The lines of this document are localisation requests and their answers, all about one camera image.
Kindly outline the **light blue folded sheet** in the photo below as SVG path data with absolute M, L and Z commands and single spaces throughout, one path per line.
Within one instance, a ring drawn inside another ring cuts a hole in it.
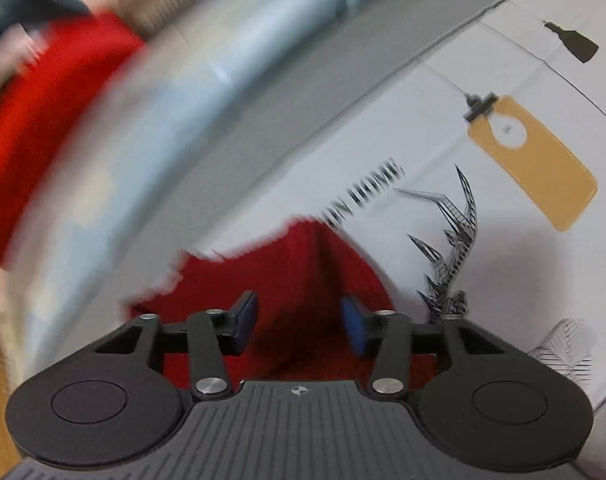
M 257 181 L 404 58 L 409 0 L 204 0 L 82 115 L 6 261 L 18 374 L 109 330 L 98 313 L 153 281 Z

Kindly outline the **dark red knit sweater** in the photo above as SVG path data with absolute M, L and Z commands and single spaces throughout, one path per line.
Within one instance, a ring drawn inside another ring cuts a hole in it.
M 370 310 L 392 301 L 381 279 L 355 248 L 314 220 L 295 220 L 277 236 L 222 258 L 187 254 L 167 292 L 152 289 L 132 300 L 131 318 L 153 313 L 183 322 L 207 309 L 229 309 L 247 290 L 259 312 L 241 356 L 225 365 L 233 384 L 257 380 L 349 380 L 365 385 L 373 362 L 357 356 L 347 339 L 340 301 L 355 295 Z

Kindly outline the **bright red folded blanket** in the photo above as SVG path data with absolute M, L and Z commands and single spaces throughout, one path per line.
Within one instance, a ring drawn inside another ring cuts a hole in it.
M 0 264 L 33 192 L 82 113 L 143 47 L 116 14 L 50 24 L 44 51 L 0 93 Z

